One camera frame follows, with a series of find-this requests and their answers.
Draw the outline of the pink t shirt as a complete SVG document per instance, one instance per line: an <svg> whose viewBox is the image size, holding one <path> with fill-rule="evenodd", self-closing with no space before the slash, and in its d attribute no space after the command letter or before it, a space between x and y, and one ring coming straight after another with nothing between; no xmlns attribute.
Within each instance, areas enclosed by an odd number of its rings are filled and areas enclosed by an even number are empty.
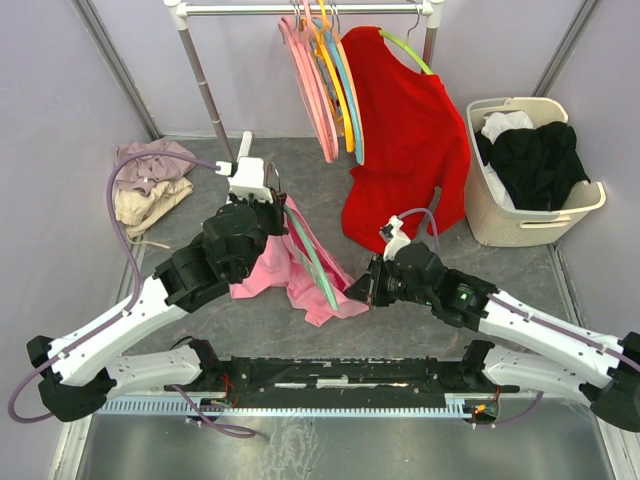
<svg viewBox="0 0 640 480"><path fill-rule="evenodd" d="M351 300L344 294L354 279L321 245L292 198L286 200L286 205L299 215L306 233L313 242L338 301L338 311L331 309L322 292L300 263L297 257L298 249L292 243L293 228L286 219L285 226L289 233L284 236L271 236L268 239L266 249L259 257L251 275L242 283L230 287L231 297L254 298L271 287L282 287L286 290L291 305L303 310L305 321L316 327L322 326L334 317L346 319L367 312L369 307L366 304Z"/></svg>

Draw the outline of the teal wavy hanger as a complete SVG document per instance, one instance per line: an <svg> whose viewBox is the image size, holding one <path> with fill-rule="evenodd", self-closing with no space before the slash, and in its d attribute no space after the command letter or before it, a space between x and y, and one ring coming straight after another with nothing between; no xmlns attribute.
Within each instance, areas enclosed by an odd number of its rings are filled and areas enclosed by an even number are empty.
<svg viewBox="0 0 640 480"><path fill-rule="evenodd" d="M337 312L339 304L333 292L327 273L320 261L311 238L306 233L306 230L301 223L299 215L286 205L286 194L281 190L279 172L275 164L271 161L266 163L264 183L274 197L282 198L281 203L283 205L285 219L293 228L292 243L298 249L297 257L316 287L322 292L331 309Z"/></svg>

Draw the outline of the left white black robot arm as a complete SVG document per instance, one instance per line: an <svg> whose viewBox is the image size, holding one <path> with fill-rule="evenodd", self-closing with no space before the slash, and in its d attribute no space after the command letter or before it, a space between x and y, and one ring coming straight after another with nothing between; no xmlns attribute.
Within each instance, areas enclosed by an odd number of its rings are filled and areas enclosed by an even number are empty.
<svg viewBox="0 0 640 480"><path fill-rule="evenodd" d="M123 303L64 338L30 340L27 351L42 377L38 390L50 415L79 420L111 398L156 386L215 387L220 361L205 340L152 355L123 353L247 279L268 239L287 232L286 199L285 194L271 202L233 197Z"/></svg>

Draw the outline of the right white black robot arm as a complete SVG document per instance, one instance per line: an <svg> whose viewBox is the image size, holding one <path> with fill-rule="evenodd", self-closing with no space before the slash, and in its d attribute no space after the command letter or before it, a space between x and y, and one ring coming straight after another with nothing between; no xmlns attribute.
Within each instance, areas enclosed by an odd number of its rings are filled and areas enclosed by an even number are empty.
<svg viewBox="0 0 640 480"><path fill-rule="evenodd" d="M397 301L430 308L445 324L524 347L517 353L487 347L458 368L467 389L489 384L552 393L587 406L619 429L639 430L639 335L622 338L571 325L533 308L496 285L443 265L421 243L391 258L376 255L367 272L346 290L369 306Z"/></svg>

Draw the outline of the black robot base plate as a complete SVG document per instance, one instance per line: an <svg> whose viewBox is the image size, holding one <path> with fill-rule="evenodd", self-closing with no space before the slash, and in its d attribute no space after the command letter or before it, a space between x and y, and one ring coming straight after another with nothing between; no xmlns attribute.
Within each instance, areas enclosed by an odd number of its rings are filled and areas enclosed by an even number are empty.
<svg viewBox="0 0 640 480"><path fill-rule="evenodd" d="M235 407L440 407L447 394L516 393L482 367L434 358L280 359L233 357L186 386L228 394Z"/></svg>

